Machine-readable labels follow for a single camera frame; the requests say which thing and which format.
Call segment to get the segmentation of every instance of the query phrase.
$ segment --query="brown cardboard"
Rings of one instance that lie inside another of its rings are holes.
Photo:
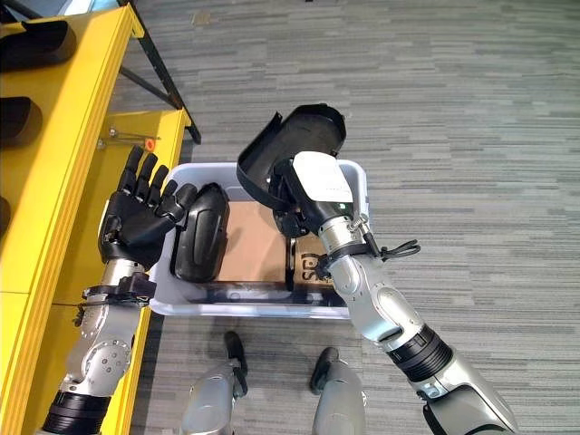
[[[324,247],[320,239],[313,235],[299,237],[295,245],[295,285],[333,286],[333,280],[318,279],[314,268],[318,259],[324,254]]]
[[[255,201],[229,203],[227,247],[216,281],[285,281],[285,237],[272,210]]]

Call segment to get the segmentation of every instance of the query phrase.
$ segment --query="robot leg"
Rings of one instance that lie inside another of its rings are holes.
[[[314,394],[321,394],[313,435],[364,435],[365,397],[361,380],[338,359],[335,348],[327,347],[321,353],[310,389]]]
[[[227,361],[214,367],[191,387],[180,435],[232,435],[234,402],[247,393],[244,348],[236,333],[226,333]]]

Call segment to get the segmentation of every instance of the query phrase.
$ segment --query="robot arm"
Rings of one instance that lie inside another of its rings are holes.
[[[105,263],[101,283],[86,289],[79,306],[81,337],[66,363],[66,375],[38,434],[98,434],[111,396],[131,363],[131,347],[140,309],[154,296],[155,284],[145,271],[160,258],[165,234],[193,203],[196,188],[175,181],[160,188],[168,174],[149,154],[137,169],[143,151],[133,148],[117,191],[103,212],[99,250]]]
[[[489,382],[424,323],[387,277],[383,261],[417,252],[416,241],[380,250],[365,216],[353,221],[352,195],[329,154],[299,152],[279,162],[274,174],[277,186],[271,181],[270,191],[286,192],[295,204],[275,211],[275,218],[320,237],[327,253],[323,269],[346,302],[354,327],[405,373],[425,401],[423,413],[433,433],[517,433],[513,413]]]

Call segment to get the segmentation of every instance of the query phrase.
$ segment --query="storage bin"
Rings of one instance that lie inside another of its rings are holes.
[[[353,161],[338,160],[353,191],[354,213],[369,214],[366,174]],[[252,201],[236,177],[236,163],[186,163],[169,174],[179,185],[192,183],[201,188],[216,182],[231,201]],[[343,300],[332,290],[315,288],[289,291],[272,283],[194,284],[177,279],[169,271],[175,231],[165,237],[159,262],[151,269],[150,279],[157,283],[150,301],[153,311],[164,315],[229,315],[246,317],[348,318]]]

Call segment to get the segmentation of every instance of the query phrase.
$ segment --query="yellow table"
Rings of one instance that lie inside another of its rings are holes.
[[[100,131],[114,124],[120,131],[159,136],[159,163],[173,166],[190,123],[183,110],[128,113],[104,121],[127,42],[141,37],[143,29],[130,6],[64,19],[77,36],[71,60],[2,74],[3,97],[29,96],[43,113],[33,143],[0,151],[0,193],[12,208],[10,227],[0,241],[3,434],[30,433],[44,418],[45,399],[56,393],[67,345],[78,334],[70,313],[81,302],[83,288],[101,277],[95,219],[98,225],[104,200],[116,184],[110,181],[119,176],[130,146],[96,150]],[[20,31],[19,24],[0,28],[2,35]],[[134,364],[111,403],[104,434],[128,432],[148,321],[146,311]]]

